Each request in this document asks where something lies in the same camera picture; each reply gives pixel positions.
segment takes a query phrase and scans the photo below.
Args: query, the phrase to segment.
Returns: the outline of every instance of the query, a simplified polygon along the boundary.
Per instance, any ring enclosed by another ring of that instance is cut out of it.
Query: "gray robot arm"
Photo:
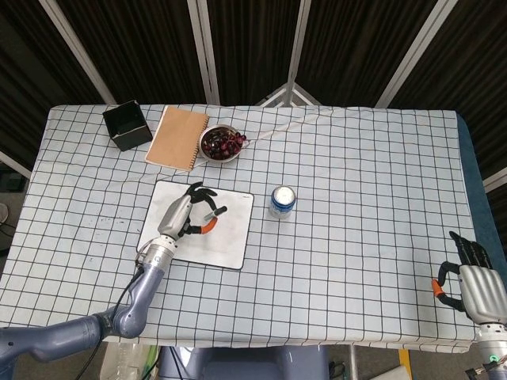
[[[175,241],[184,234],[202,234],[211,230],[190,226],[193,204],[206,201],[215,212],[214,223],[216,216],[227,210],[225,207],[217,209],[210,198],[216,194],[207,188],[199,188],[201,185],[202,182],[191,185],[170,205],[158,227],[160,237],[141,249],[143,261],[138,264],[138,271],[128,287],[130,305],[115,306],[102,313],[48,327],[0,329],[0,379],[10,378],[15,359],[26,352],[47,362],[94,347],[107,336],[139,336],[146,326],[148,309],[158,285],[173,259]]]
[[[480,368],[466,371],[469,379],[486,372],[490,380],[507,380],[507,293],[497,271],[491,268],[486,250],[451,232],[463,265],[445,261],[432,281],[433,293],[446,306],[464,312],[478,325],[477,344],[481,352]],[[462,299],[445,294],[442,286],[447,274],[458,276]]]

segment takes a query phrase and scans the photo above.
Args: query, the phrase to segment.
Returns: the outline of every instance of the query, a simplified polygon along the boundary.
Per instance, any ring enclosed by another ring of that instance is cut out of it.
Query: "black container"
[[[109,137],[122,151],[153,139],[137,101],[129,101],[102,115]]]

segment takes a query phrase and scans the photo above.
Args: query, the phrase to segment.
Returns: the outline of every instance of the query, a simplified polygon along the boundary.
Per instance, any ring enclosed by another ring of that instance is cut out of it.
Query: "tablecloth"
[[[142,107],[152,131],[163,107]],[[454,112],[181,107],[244,131],[251,144],[227,164],[198,159],[177,172],[147,164],[149,144],[120,152],[106,106],[50,111],[0,280],[2,325],[50,325],[114,305],[132,277],[155,182],[204,179],[254,194],[244,265],[175,260],[141,342],[467,350],[472,323],[436,304],[430,283],[444,260],[459,262],[448,231],[475,237]],[[268,213],[278,184],[298,196],[283,221]],[[459,296],[456,279],[444,289]]]

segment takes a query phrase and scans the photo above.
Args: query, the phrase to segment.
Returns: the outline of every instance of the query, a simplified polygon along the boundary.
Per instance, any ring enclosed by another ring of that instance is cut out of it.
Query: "can lid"
[[[278,203],[291,204],[295,201],[295,193],[288,186],[278,186],[273,190],[273,198]]]

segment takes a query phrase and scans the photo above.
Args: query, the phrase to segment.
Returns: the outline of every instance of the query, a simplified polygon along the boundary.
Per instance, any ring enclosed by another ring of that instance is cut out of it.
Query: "soda can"
[[[288,186],[278,186],[271,193],[269,212],[278,219],[287,218],[295,205],[295,192]]]

